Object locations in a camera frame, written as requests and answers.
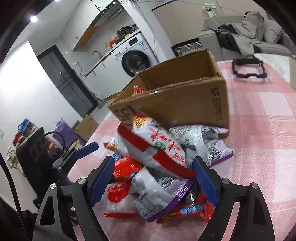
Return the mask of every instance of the doorway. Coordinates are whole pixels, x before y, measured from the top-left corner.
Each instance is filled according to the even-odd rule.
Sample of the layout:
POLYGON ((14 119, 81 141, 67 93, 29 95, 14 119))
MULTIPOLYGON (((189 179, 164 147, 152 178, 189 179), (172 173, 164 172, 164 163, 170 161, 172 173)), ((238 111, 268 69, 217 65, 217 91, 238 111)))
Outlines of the doorway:
POLYGON ((56 45, 39 54, 37 58, 51 81, 78 114, 85 117, 97 107, 97 101, 56 45))

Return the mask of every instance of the metal screw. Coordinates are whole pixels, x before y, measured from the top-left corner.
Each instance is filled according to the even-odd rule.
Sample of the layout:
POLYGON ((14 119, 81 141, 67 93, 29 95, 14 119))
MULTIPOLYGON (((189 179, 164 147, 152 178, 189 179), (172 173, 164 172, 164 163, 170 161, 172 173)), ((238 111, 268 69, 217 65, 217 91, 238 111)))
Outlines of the metal screw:
POLYGON ((229 184, 229 183, 230 183, 230 181, 229 181, 228 178, 222 178, 222 182, 223 182, 224 184, 229 184))
POLYGON ((252 188, 255 188, 255 189, 259 187, 257 183, 252 183, 251 186, 252 188))
POLYGON ((52 183, 52 184, 50 184, 49 188, 50 188, 50 189, 55 189, 55 188, 56 188, 56 186, 57 186, 57 184, 56 184, 56 183, 52 183))
POLYGON ((86 182, 86 179, 83 177, 83 178, 80 178, 79 180, 78 180, 78 183, 79 184, 84 184, 86 182))

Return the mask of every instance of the range hood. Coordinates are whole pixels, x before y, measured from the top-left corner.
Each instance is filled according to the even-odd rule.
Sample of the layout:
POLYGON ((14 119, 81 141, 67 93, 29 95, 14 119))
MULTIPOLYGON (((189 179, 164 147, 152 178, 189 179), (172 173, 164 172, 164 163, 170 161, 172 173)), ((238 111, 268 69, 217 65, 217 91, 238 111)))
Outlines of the range hood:
POLYGON ((109 20, 115 18, 123 10, 122 5, 117 1, 112 1, 101 11, 92 21, 91 26, 97 27, 106 24, 109 20))

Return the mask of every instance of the faucet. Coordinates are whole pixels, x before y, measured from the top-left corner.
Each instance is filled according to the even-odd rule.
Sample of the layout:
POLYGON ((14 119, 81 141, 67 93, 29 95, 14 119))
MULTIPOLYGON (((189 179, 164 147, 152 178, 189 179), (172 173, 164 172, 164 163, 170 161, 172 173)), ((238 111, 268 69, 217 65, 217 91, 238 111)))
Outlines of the faucet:
POLYGON ((99 55, 99 57, 102 58, 102 55, 101 55, 98 51, 94 51, 94 52, 93 52, 93 56, 94 56, 94 53, 95 53, 95 52, 97 52, 98 55, 99 55))

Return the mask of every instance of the pink checkered tablecloth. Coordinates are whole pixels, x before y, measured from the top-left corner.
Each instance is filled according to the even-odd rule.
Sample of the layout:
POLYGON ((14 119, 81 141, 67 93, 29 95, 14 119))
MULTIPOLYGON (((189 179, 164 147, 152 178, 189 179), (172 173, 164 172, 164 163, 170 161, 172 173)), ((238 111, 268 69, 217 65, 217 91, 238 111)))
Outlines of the pink checkered tablecloth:
MULTIPOLYGON (((256 182, 266 200, 276 240, 282 241, 296 223, 296 94, 280 74, 267 63, 267 79, 236 78, 231 61, 218 63, 229 96, 230 135, 224 140, 233 148, 234 157, 214 166, 221 177, 233 183, 256 182)), ((239 72, 258 72, 256 67, 237 67, 239 72)), ((110 112, 88 143, 100 147, 78 160, 68 177, 75 182, 87 177, 112 152, 104 148, 117 133, 119 120, 110 112)), ((171 218, 164 224, 147 223, 142 218, 105 218, 106 192, 94 212, 111 241, 197 240, 206 224, 201 218, 171 218)), ((239 204, 235 204, 223 241, 229 240, 239 204)), ((78 240, 84 240, 79 225, 78 240)))

